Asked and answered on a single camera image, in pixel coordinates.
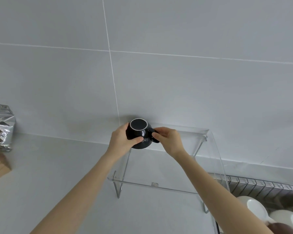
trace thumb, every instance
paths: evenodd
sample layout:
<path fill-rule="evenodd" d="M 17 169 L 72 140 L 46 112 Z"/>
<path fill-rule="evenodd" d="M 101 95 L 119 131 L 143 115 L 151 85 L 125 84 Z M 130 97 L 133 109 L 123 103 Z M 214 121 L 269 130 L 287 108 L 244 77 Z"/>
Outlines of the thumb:
<path fill-rule="evenodd" d="M 137 137 L 137 138 L 134 138 L 134 139 L 131 139 L 131 140 L 129 140 L 130 141 L 130 143 L 134 146 L 135 144 L 137 144 L 137 143 L 140 143 L 141 141 L 143 141 L 144 139 L 143 139 L 143 137 Z"/>
<path fill-rule="evenodd" d="M 152 136 L 154 138 L 156 138 L 161 143 L 166 139 L 164 136 L 162 136 L 162 135 L 160 135 L 159 133 L 156 133 L 156 132 L 153 132 Z"/>

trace mug rim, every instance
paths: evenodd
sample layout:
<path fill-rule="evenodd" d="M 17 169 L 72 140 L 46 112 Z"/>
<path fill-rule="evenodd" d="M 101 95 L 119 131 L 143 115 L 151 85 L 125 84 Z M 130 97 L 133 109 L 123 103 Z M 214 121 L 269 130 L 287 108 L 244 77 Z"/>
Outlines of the mug rim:
<path fill-rule="evenodd" d="M 148 122 L 145 119 L 143 119 L 143 118 L 135 118 L 131 122 L 133 122 L 134 120 L 137 120 L 137 119 L 144 120 L 147 123 L 146 124 L 146 127 L 142 129 L 142 130 L 145 130 L 148 127 L 148 125 L 149 125 Z"/>

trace cup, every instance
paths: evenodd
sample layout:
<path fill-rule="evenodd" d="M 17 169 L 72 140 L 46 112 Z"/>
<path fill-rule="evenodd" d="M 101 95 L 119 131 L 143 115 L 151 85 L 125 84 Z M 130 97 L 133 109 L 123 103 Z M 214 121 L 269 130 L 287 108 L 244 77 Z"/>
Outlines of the cup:
<path fill-rule="evenodd" d="M 157 131 L 154 130 L 145 119 L 136 118 L 129 123 L 126 130 L 126 136 L 127 139 L 134 139 L 140 136 L 143 137 L 144 140 L 138 144 L 135 144 L 132 148 L 144 149 L 150 146 L 152 142 L 159 143 L 159 141 L 152 136 L 153 132 L 157 133 Z"/>
<path fill-rule="evenodd" d="M 288 210 L 277 210 L 269 215 L 276 222 L 281 222 L 293 228 L 293 212 Z"/>
<path fill-rule="evenodd" d="M 262 220 L 266 225 L 268 223 L 275 223 L 271 217 L 268 216 L 268 212 L 265 207 L 257 200 L 248 196 L 237 197 L 256 217 Z"/>

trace forearm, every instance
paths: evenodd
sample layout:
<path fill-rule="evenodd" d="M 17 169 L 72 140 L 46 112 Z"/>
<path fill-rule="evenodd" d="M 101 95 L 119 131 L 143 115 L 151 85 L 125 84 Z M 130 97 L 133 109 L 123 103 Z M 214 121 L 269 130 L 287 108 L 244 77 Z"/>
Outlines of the forearm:
<path fill-rule="evenodd" d="M 215 181 L 192 157 L 182 154 L 176 161 L 199 193 L 225 233 L 271 234 L 272 232 L 238 199 Z"/>
<path fill-rule="evenodd" d="M 93 204 L 113 163 L 110 156 L 103 155 L 31 234 L 75 233 Z"/>

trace white mug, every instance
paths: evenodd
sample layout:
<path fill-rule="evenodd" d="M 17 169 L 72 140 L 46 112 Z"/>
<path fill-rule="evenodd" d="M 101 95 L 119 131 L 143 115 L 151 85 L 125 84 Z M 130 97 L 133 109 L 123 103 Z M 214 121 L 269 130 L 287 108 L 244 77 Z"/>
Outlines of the white mug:
<path fill-rule="evenodd" d="M 293 212 L 288 210 L 277 210 L 269 215 L 276 222 L 281 222 L 293 228 Z"/>
<path fill-rule="evenodd" d="M 275 223 L 271 217 L 268 216 L 268 212 L 265 207 L 257 200 L 248 196 L 237 197 L 242 204 L 244 204 L 256 217 L 262 220 L 266 225 L 268 223 Z"/>

